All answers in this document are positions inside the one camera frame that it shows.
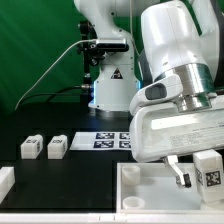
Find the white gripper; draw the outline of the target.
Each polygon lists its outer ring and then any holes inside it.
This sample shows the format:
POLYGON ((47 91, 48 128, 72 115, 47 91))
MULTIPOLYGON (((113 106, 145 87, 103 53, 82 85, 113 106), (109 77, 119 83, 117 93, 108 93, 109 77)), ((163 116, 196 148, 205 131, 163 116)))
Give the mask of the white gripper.
POLYGON ((130 124, 133 158, 150 162, 163 158, 179 187, 190 188, 188 173, 178 167, 178 156, 208 149, 224 149, 224 99, 213 99, 206 110, 179 113, 174 103, 141 108, 130 124))

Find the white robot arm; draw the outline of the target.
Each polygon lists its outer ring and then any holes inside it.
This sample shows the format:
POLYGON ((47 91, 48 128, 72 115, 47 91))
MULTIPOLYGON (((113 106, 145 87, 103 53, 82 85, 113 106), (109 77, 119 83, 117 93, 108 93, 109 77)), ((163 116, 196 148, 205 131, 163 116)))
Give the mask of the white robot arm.
POLYGON ((216 0, 74 0, 102 54, 89 106, 130 113, 132 155, 163 160, 224 147, 221 25, 216 0))

